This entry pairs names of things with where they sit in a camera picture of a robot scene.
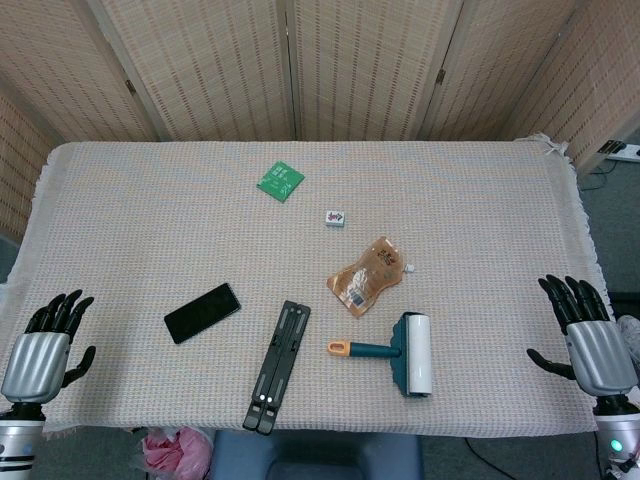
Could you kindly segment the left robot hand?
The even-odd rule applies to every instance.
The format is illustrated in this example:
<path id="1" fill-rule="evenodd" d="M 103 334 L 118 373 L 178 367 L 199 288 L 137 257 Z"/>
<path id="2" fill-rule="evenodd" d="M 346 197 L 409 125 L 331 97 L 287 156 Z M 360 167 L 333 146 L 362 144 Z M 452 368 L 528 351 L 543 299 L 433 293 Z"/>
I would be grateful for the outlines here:
<path id="1" fill-rule="evenodd" d="M 59 294 L 39 308 L 12 349 L 2 395 L 11 403 L 43 405 L 82 378 L 91 368 L 96 348 L 89 346 L 80 363 L 67 368 L 70 348 L 94 298 L 76 290 Z"/>

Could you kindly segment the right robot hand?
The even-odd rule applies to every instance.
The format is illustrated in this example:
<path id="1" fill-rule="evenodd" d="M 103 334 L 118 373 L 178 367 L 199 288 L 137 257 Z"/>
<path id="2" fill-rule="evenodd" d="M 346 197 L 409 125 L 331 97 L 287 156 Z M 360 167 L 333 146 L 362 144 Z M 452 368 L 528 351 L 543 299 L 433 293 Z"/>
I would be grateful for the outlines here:
<path id="1" fill-rule="evenodd" d="M 638 383 L 622 333 L 598 291 L 585 280 L 551 274 L 538 280 L 564 337 L 570 362 L 544 358 L 529 348 L 528 357 L 544 371 L 574 381 L 593 397 L 628 394 Z"/>

